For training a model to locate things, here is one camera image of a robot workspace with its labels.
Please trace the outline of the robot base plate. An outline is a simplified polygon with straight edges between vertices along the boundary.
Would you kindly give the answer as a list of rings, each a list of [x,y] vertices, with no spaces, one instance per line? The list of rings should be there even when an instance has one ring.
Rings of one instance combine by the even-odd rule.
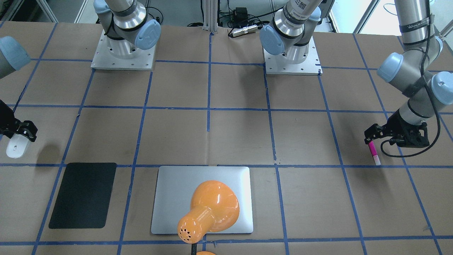
[[[127,40],[113,40],[101,33],[91,68],[96,70],[152,71],[157,45],[142,50]]]
[[[272,55],[263,49],[266,73],[272,75],[321,75],[322,66],[311,37],[307,45],[292,46],[288,52]]]

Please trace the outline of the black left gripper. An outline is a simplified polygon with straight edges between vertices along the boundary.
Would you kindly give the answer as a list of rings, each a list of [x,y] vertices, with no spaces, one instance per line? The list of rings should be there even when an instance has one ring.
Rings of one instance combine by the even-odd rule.
[[[403,120],[400,111],[393,113],[383,126],[372,124],[365,130],[365,144],[370,144],[376,139],[384,139],[380,145],[389,143],[399,147],[424,148],[430,145],[428,139],[427,123],[411,124]]]

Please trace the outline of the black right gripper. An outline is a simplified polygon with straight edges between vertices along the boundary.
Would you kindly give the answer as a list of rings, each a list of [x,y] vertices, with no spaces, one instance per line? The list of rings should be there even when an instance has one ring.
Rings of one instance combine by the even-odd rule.
[[[14,117],[13,110],[2,100],[0,101],[0,134],[8,138],[12,138],[13,135],[18,134],[26,137],[29,141],[36,141],[36,134],[38,132],[35,124],[26,120],[18,122]]]

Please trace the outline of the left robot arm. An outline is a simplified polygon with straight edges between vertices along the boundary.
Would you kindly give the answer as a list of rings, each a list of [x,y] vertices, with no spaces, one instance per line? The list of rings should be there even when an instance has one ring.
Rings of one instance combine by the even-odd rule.
[[[288,53],[308,44],[314,21],[321,14],[319,0],[289,0],[277,10],[270,24],[259,33],[262,47],[271,55]],[[373,124],[364,132],[365,144],[387,137],[390,145],[430,148],[427,123],[431,117],[452,104],[452,73],[432,74],[429,65],[437,59],[443,42],[434,33],[434,15],[427,0],[396,0],[403,54],[390,54],[377,70],[388,84],[408,97],[387,123]]]

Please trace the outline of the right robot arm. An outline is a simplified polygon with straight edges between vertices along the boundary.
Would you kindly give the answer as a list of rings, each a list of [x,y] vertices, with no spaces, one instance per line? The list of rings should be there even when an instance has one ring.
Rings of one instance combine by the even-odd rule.
[[[94,0],[95,13],[103,26],[91,67],[99,70],[152,70],[160,23],[137,0]],[[1,37],[1,79],[31,61],[26,50],[11,36]],[[35,142],[37,127],[20,121],[1,100],[1,135],[13,142]]]

